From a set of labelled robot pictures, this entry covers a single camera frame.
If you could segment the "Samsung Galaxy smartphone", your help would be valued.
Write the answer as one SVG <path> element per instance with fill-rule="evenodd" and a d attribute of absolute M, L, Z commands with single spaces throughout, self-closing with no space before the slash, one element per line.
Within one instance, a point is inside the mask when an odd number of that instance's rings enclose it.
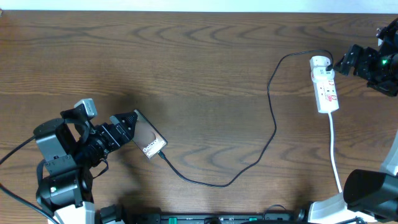
<path fill-rule="evenodd" d="M 146 158 L 152 159 L 168 142 L 138 109 L 134 112 L 137 114 L 137 121 L 132 141 Z"/>

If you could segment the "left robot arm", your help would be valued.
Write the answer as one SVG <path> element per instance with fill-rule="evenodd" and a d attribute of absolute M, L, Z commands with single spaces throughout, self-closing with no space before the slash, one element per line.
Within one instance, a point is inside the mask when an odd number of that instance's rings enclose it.
<path fill-rule="evenodd" d="M 93 126 L 82 109 L 62 111 L 61 117 L 34 130 L 36 144 L 49 176 L 39 180 L 36 198 L 59 223 L 94 223 L 90 172 L 108 155 L 132 141 L 137 113 L 113 115 L 111 123 Z"/>

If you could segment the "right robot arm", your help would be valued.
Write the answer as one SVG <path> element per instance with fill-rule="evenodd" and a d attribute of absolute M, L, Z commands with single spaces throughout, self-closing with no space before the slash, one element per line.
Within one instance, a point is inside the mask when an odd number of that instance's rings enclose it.
<path fill-rule="evenodd" d="M 387 96 L 397 96 L 397 46 L 380 45 L 379 50 L 352 45 L 334 65 L 334 71 L 350 70 L 367 80 L 367 86 Z M 397 143 L 394 142 L 379 171 L 356 169 L 338 194 L 310 204 L 309 223 L 397 221 Z"/>

